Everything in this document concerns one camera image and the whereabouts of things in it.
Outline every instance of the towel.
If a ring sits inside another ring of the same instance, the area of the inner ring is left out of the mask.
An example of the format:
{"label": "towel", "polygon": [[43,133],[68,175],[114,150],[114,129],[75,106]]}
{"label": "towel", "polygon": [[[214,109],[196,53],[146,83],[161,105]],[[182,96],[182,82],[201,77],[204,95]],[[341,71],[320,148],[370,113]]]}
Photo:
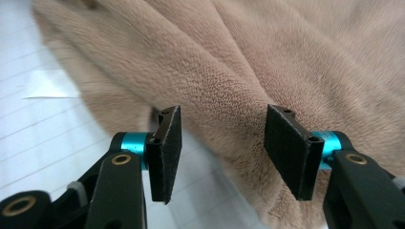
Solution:
{"label": "towel", "polygon": [[264,148],[266,106],[344,132],[405,175],[403,0],[33,0],[44,43],[109,133],[148,131],[154,109],[217,156],[271,228],[324,225],[329,181],[294,199]]}

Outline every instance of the plush cloth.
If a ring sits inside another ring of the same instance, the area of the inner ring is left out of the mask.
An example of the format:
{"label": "plush cloth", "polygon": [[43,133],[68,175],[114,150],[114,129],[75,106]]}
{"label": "plush cloth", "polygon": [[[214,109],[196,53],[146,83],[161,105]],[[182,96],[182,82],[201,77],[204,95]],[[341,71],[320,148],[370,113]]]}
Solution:
{"label": "plush cloth", "polygon": [[182,125],[272,228],[322,225],[328,174],[313,201],[295,201],[264,149],[267,104],[405,175],[405,1],[86,2],[33,10],[99,123],[147,131],[153,108],[181,105]]}

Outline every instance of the brown object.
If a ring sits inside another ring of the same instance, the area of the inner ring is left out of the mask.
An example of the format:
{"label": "brown object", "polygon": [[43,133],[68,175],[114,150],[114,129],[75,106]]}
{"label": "brown object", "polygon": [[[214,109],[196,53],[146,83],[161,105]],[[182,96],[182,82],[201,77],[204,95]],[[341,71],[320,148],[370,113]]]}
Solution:
{"label": "brown object", "polygon": [[152,108],[181,105],[272,228],[324,223],[321,173],[297,202],[264,149],[266,105],[308,130],[337,130],[405,176],[405,1],[34,0],[45,44],[110,133],[147,131]]}

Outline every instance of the brown towel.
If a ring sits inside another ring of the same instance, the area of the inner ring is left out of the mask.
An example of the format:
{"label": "brown towel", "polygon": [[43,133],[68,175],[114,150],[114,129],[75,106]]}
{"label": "brown towel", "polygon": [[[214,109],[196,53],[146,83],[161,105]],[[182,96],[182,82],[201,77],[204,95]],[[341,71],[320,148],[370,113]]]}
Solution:
{"label": "brown towel", "polygon": [[110,133],[181,105],[261,220],[316,228],[328,174],[295,201],[264,149],[266,105],[346,133],[405,175],[405,1],[34,0],[44,40]]}

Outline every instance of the blue metal spacer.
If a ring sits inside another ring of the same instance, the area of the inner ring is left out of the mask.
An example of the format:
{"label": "blue metal spacer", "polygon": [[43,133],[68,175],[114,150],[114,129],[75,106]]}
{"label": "blue metal spacer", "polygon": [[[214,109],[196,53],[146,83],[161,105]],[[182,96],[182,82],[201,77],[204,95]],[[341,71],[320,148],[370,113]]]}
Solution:
{"label": "blue metal spacer", "polygon": [[121,150],[128,150],[140,158],[140,168],[146,170],[145,141],[148,133],[127,133],[122,139]]}
{"label": "blue metal spacer", "polygon": [[324,162],[325,158],[331,156],[333,151],[342,150],[342,144],[334,132],[331,131],[313,131],[313,135],[319,136],[325,140],[324,150],[322,152],[322,160],[319,165],[321,170],[331,170],[331,167]]}

